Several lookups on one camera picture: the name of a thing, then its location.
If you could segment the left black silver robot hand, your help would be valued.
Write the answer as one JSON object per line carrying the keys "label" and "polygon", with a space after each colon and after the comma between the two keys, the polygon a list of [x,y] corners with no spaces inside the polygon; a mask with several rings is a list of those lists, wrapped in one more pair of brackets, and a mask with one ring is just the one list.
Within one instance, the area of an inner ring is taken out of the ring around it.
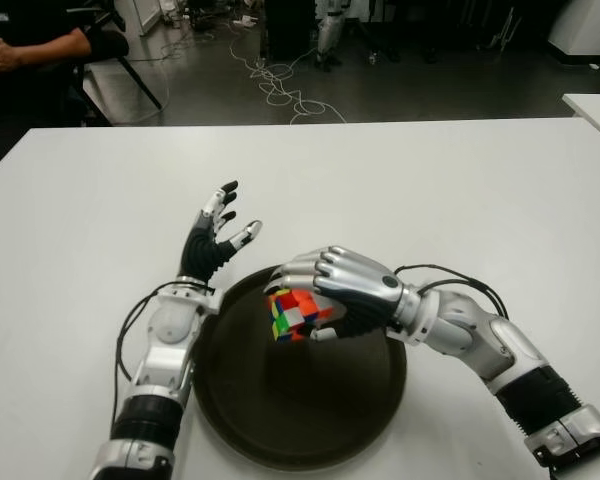
{"label": "left black silver robot hand", "polygon": [[263,223],[252,220],[226,239],[218,239],[223,228],[237,217],[237,212],[227,211],[227,207],[237,199],[238,187],[237,180],[225,183],[198,211],[182,250],[179,276],[207,284],[239,250],[259,235]]}

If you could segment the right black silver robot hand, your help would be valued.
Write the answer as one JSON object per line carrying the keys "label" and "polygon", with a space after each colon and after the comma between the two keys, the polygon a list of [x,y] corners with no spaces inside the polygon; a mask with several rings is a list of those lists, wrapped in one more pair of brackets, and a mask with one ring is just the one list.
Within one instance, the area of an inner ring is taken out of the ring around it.
{"label": "right black silver robot hand", "polygon": [[310,331],[314,341],[388,329],[408,334],[420,304],[420,297],[388,267],[341,246],[298,255],[276,268],[264,292],[281,289],[316,293],[343,311],[340,318]]}

